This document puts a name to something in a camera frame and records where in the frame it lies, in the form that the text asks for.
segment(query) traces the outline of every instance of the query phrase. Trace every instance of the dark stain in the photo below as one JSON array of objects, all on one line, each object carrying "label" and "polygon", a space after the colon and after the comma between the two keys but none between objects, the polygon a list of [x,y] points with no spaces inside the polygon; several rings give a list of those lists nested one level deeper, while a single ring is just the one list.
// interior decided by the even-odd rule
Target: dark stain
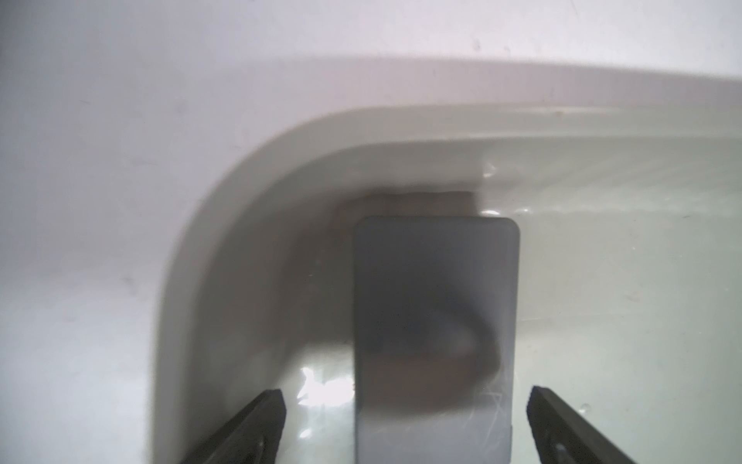
[{"label": "dark stain", "polygon": [[184,115],[188,113],[188,100],[186,99],[179,99],[175,102],[175,112]]},{"label": "dark stain", "polygon": [[641,301],[642,301],[642,298],[639,295],[639,292],[638,291],[627,293],[626,295],[623,296],[623,298],[626,298],[627,300],[629,300],[632,303],[641,303]]},{"label": "dark stain", "polygon": [[137,296],[137,283],[134,279],[129,275],[125,275],[124,277],[121,277],[121,280],[126,284],[126,288],[129,290],[129,295]]}]

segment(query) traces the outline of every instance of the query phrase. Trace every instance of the white ceramic surface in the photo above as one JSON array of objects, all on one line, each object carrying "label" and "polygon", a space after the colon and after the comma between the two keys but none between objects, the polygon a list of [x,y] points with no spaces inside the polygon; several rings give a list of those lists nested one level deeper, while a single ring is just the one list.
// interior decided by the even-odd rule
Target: white ceramic surface
[{"label": "white ceramic surface", "polygon": [[[175,273],[172,258],[203,201],[270,140],[358,108],[738,107],[741,7],[0,2],[0,462],[132,464],[156,450],[177,454],[177,440],[152,438],[161,299],[168,280],[179,280],[171,276],[190,275],[191,265],[204,271],[212,254],[186,253],[194,259],[181,258]],[[419,139],[446,133],[433,132]],[[284,154],[302,152],[305,163],[364,142],[362,131],[348,136],[317,152],[306,141],[303,151],[279,147],[260,163],[284,171],[249,183],[237,176],[235,199],[209,213],[217,228],[203,245],[298,167]],[[197,277],[184,282],[200,287]],[[168,310],[182,307],[186,326],[190,301]],[[182,372],[172,359],[169,368]]]},{"label": "white ceramic surface", "polygon": [[[204,203],[175,258],[155,462],[269,387],[289,403],[281,463],[352,462],[348,232],[365,215],[462,213],[446,195],[386,195],[404,192],[472,192],[474,214],[519,224],[514,463],[537,459],[532,385],[639,463],[733,462],[741,123],[734,111],[411,108],[279,137]],[[283,163],[263,162],[276,152]]]}]

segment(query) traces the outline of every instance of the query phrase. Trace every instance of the white porcelain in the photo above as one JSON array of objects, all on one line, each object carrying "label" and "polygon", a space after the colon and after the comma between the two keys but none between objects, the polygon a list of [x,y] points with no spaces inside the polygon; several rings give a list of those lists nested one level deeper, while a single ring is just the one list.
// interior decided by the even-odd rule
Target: white porcelain
[{"label": "white porcelain", "polygon": [[351,463],[348,233],[370,214],[474,214],[521,230],[513,463],[537,461],[532,385],[639,463],[734,462],[742,416],[742,114],[395,108],[296,128],[206,200],[160,321],[155,463],[264,388],[279,463]]}]

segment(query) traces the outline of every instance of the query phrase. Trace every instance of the gray rectangular object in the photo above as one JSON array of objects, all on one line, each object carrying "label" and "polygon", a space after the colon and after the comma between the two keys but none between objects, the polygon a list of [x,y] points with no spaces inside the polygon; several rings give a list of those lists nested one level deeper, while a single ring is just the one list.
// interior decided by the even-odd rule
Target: gray rectangular object
[{"label": "gray rectangular object", "polygon": [[518,226],[367,218],[354,238],[358,464],[506,464]]}]

